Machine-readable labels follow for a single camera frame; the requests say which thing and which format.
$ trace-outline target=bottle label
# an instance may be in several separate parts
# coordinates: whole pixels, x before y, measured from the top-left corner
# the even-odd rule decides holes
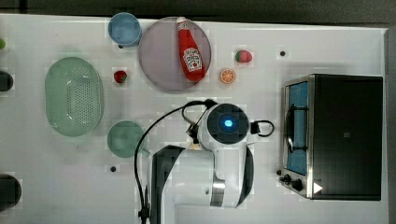
[[[189,27],[187,27],[187,22],[183,21],[177,24],[177,29],[178,30],[188,30]]]
[[[189,69],[189,72],[202,69],[201,55],[197,49],[185,49],[183,59]]]

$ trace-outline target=red fruit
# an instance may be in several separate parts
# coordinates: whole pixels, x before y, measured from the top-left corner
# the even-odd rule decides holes
[[[248,63],[253,59],[253,56],[247,50],[239,50],[235,54],[235,59],[239,63]]]
[[[117,83],[123,83],[127,77],[124,71],[117,71],[114,73],[114,80],[116,80]]]

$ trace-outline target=small red object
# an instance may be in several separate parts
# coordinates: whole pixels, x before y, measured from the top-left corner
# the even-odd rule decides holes
[[[123,83],[127,77],[124,71],[117,71],[114,73],[114,80],[116,80],[117,83]]]
[[[198,82],[205,76],[205,67],[200,51],[184,17],[177,18],[178,54],[186,78]]]
[[[235,59],[239,63],[248,63],[253,59],[253,56],[247,50],[239,50],[235,54]]]

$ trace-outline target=green basket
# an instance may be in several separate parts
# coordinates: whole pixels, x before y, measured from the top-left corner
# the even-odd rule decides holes
[[[46,113],[49,124],[65,136],[93,130],[103,116],[103,85],[86,61],[69,57],[55,63],[46,76]]]

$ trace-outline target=oven window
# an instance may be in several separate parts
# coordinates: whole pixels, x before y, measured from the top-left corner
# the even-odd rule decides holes
[[[306,119],[308,107],[308,83],[302,82],[290,86],[289,111],[293,113],[290,127],[293,129],[289,142],[288,163],[286,168],[300,175],[306,175]]]

